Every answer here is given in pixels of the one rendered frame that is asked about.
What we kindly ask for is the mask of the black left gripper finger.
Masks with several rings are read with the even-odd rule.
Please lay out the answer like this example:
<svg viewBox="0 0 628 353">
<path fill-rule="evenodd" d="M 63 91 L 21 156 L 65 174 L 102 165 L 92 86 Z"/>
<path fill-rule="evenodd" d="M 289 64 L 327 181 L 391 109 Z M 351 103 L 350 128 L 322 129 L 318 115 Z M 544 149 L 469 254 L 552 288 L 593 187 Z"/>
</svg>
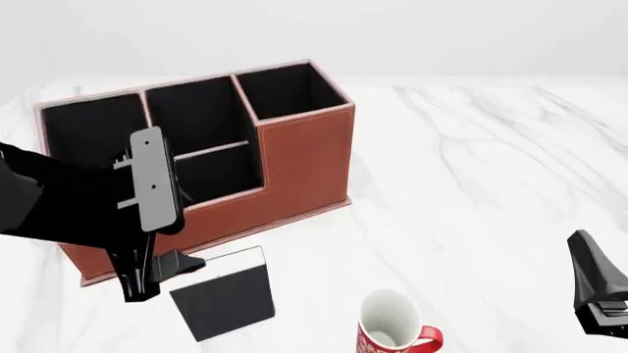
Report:
<svg viewBox="0 0 628 353">
<path fill-rule="evenodd" d="M 194 273 L 205 266 L 204 259 L 191 257 L 174 249 L 152 259 L 151 281 L 161 283 L 176 276 Z"/>
<path fill-rule="evenodd" d="M 125 254 L 108 255 L 119 279 L 125 302 L 145 302 L 161 293 L 160 284 L 151 281 L 152 259 Z"/>
</svg>

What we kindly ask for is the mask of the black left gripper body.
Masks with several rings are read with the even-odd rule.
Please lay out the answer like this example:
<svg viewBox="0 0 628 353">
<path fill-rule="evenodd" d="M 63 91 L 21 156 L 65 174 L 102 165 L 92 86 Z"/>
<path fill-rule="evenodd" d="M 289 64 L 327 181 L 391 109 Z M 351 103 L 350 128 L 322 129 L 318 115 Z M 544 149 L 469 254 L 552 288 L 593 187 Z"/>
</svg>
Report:
<svg viewBox="0 0 628 353">
<path fill-rule="evenodd" d="M 143 231 L 141 226 L 137 228 L 125 228 L 116 231 L 112 242 L 106 246 L 108 255 L 122 258 L 125 254 L 137 256 L 137 258 L 151 258 L 154 254 L 154 246 L 158 234 L 171 236 L 179 234 L 185 227 L 185 220 L 176 220 L 169 226 L 157 228 L 153 231 Z"/>
</svg>

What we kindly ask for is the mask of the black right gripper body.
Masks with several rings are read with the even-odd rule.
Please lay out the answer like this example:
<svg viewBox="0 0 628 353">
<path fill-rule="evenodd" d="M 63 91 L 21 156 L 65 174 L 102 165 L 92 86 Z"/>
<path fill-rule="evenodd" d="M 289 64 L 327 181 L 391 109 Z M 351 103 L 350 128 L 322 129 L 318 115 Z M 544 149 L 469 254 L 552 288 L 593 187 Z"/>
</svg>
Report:
<svg viewBox="0 0 628 353">
<path fill-rule="evenodd" d="M 628 293 L 574 294 L 575 315 L 585 334 L 628 336 Z"/>
</svg>

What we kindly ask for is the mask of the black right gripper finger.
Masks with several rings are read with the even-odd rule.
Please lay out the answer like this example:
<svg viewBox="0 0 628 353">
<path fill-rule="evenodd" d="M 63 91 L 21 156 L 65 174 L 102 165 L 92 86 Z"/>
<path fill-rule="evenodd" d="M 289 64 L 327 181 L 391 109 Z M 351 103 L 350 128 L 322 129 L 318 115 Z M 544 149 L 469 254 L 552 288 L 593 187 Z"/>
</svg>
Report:
<svg viewBox="0 0 628 353">
<path fill-rule="evenodd" d="M 628 277 L 612 264 L 587 231 L 575 231 L 567 243 L 574 271 L 575 306 L 628 301 Z"/>
</svg>

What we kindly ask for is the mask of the black book with white pages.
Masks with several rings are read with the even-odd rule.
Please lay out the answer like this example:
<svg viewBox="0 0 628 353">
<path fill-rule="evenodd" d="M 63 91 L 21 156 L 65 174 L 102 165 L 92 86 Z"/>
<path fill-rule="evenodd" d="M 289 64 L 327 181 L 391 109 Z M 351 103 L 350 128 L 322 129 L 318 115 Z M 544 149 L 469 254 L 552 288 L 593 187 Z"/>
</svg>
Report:
<svg viewBox="0 0 628 353">
<path fill-rule="evenodd" d="M 261 246 L 210 258 L 170 291 L 198 342 L 275 317 Z"/>
</svg>

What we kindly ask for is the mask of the red-brown desk caddy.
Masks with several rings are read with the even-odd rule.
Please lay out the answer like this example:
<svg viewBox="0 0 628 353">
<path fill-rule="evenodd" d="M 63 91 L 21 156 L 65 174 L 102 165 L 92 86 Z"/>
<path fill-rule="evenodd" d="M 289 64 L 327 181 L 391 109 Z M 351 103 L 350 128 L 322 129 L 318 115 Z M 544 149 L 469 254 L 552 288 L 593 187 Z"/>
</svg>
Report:
<svg viewBox="0 0 628 353">
<path fill-rule="evenodd" d="M 196 252 L 349 203 L 354 102 L 313 61 L 179 78 L 43 102 L 41 152 L 104 167 L 142 128 L 161 128 L 185 227 L 154 252 Z"/>
</svg>

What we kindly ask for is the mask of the grey plate on black stalk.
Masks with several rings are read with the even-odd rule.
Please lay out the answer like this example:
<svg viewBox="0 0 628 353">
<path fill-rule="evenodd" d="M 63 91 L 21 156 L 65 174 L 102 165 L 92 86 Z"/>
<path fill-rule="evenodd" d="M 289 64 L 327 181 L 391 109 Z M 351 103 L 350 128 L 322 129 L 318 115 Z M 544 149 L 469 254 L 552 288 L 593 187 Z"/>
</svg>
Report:
<svg viewBox="0 0 628 353">
<path fill-rule="evenodd" d="M 143 231 L 178 234 L 184 228 L 183 205 L 174 158 L 162 129 L 151 126 L 135 131 L 114 170 L 129 168 L 133 198 L 118 202 L 122 210 L 135 206 Z"/>
</svg>

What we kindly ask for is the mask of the red mug with white inside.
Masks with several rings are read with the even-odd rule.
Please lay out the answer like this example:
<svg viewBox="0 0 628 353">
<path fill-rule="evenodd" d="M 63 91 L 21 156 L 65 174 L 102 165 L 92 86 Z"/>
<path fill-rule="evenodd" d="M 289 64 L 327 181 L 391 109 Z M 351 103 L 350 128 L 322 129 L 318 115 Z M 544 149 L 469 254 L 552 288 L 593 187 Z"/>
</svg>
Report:
<svg viewBox="0 0 628 353">
<path fill-rule="evenodd" d="M 403 293 L 381 289 L 360 305 L 356 353 L 436 353 L 442 332 L 422 323 L 414 303 Z"/>
</svg>

